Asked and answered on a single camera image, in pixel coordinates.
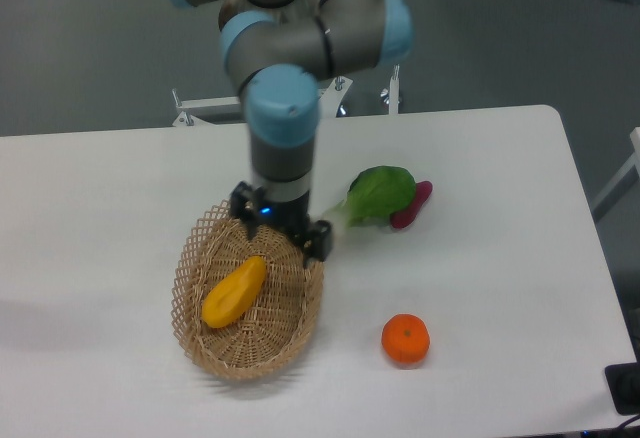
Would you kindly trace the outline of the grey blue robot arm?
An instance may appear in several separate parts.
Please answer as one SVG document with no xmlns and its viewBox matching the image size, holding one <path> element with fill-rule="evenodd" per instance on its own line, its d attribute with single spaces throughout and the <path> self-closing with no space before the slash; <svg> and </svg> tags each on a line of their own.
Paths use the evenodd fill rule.
<svg viewBox="0 0 640 438">
<path fill-rule="evenodd" d="M 172 0 L 195 8 L 223 0 Z M 284 234 L 304 261 L 324 261 L 331 225 L 308 213 L 321 81 L 395 64 L 413 44 L 404 0 L 246 0 L 221 29 L 224 70 L 249 129 L 252 178 L 230 214 L 249 236 Z"/>
</svg>

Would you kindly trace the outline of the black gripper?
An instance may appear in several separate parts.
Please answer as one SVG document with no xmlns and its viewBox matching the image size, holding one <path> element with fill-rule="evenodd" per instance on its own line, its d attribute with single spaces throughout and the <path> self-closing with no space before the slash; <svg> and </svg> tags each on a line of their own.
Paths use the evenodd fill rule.
<svg viewBox="0 0 640 438">
<path fill-rule="evenodd" d="M 229 200 L 229 216 L 244 226 L 248 239 L 254 239 L 261 225 L 287 237 L 302 252 L 302 266 L 324 263 L 333 249 L 333 228 L 326 220 L 310 221 L 310 192 L 290 201 L 275 201 L 263 188 L 254 188 L 245 181 L 233 189 Z"/>
</svg>

